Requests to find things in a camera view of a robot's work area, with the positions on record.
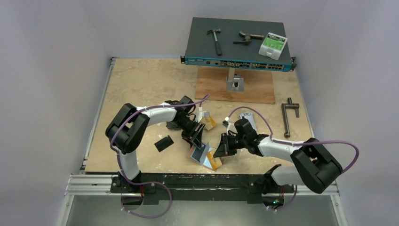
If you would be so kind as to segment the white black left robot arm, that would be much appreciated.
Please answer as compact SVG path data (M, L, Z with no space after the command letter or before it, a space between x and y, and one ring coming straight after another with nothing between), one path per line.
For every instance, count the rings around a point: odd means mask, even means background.
M167 100L159 105L138 107L124 104L105 130L110 148L116 153L120 174L124 177L122 187L128 192L140 188L140 169L136 150L149 126L165 122L168 129L180 129L181 137L191 146L202 147L202 132L205 125L190 117L197 104L183 96L179 101Z

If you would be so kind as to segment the pink leather card holder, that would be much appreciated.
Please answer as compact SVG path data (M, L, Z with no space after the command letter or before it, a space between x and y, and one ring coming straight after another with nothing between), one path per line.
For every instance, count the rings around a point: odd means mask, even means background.
M211 147L209 145L209 143L206 143L206 144L202 143L202 147L201 148L197 148L195 146L191 146L189 157L190 157L190 159L192 159L194 162L196 162L197 164L201 165L202 167L211 170L207 166L207 164L209 164L209 162L207 161L207 153L212 148L213 147Z

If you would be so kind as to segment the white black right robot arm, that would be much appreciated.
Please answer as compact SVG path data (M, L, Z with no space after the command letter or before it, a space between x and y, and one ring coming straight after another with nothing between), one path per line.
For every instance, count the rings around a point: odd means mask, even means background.
M258 134L247 119L234 123L235 132L221 134L221 140L213 157L233 156L239 149L247 149L261 157L275 157L293 163L292 166L276 166L267 172L265 188L277 191L282 185L304 185L321 194L343 173L336 158L315 138L302 142L288 142Z

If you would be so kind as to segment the single gold VIP card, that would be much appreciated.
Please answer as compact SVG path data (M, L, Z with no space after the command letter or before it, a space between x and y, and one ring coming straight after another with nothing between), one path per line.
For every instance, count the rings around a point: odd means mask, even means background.
M212 148L208 151L207 153L207 161L209 162L209 164L207 164L207 166L213 170L216 171L218 168L220 168L223 163L220 159L220 157L214 157L215 154L215 149Z

